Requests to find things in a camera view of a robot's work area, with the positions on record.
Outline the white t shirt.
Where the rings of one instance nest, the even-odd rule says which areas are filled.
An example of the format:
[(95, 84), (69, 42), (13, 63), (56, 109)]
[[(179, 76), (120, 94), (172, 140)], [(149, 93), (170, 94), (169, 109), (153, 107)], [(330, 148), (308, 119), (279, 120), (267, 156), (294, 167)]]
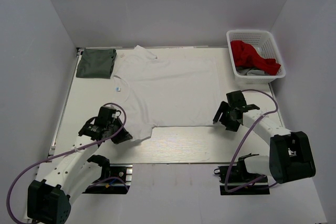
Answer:
[(162, 59), (136, 46), (112, 76), (133, 141), (150, 138), (155, 127), (212, 126), (222, 101), (213, 56)]

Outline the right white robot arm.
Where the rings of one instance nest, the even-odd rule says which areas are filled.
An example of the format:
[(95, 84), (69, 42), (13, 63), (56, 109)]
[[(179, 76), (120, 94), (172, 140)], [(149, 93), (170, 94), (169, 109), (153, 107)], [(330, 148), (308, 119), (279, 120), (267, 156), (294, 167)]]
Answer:
[[(237, 132), (240, 126), (247, 128), (231, 162), (214, 171), (220, 176), (227, 192), (252, 186), (267, 177), (272, 177), (275, 184), (284, 184), (316, 175), (307, 134), (303, 131), (293, 132), (268, 117), (276, 113), (279, 106), (262, 113), (260, 107), (246, 102), (241, 90), (227, 93), (226, 98), (221, 102), (213, 122), (222, 124), (231, 132)], [(268, 155), (238, 155), (251, 133), (268, 144)]]

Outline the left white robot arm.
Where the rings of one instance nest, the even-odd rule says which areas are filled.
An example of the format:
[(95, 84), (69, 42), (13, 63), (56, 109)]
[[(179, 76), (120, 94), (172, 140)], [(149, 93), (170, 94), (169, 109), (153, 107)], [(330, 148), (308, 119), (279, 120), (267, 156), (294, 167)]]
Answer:
[(72, 148), (59, 154), (56, 167), (42, 180), (28, 187), (27, 216), (41, 223), (65, 223), (77, 198), (88, 188), (110, 180), (110, 161), (97, 150), (107, 140), (119, 144), (132, 139), (124, 128), (125, 110), (107, 103), (97, 116), (88, 119), (79, 130)]

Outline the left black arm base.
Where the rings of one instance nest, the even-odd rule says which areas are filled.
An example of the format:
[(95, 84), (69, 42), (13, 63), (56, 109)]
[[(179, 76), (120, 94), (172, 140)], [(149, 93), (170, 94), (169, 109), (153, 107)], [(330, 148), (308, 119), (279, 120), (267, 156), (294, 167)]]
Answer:
[(132, 180), (132, 164), (111, 164), (101, 155), (93, 155), (87, 162), (97, 164), (100, 177), (96, 179), (84, 194), (126, 195)]

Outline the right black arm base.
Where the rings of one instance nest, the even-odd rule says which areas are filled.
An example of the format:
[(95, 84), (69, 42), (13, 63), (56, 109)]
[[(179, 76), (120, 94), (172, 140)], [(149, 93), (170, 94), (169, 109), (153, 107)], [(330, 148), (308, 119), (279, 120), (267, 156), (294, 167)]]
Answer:
[[(259, 156), (259, 154), (248, 154), (238, 158), (238, 161), (233, 165), (232, 170), (229, 174), (228, 179), (228, 190), (231, 190), (235, 187), (243, 185), (251, 180), (254, 180), (260, 177), (260, 174), (252, 174), (249, 173), (246, 169), (245, 160), (247, 158)], [(221, 196), (241, 196), (241, 195), (269, 195), (270, 190), (268, 188), (268, 178), (264, 175), (264, 177), (254, 183), (250, 183), (249, 185), (235, 191), (235, 192), (227, 192), (225, 190), (225, 178), (228, 172), (229, 165), (219, 166), (214, 169), (214, 175), (219, 177), (219, 188)]]

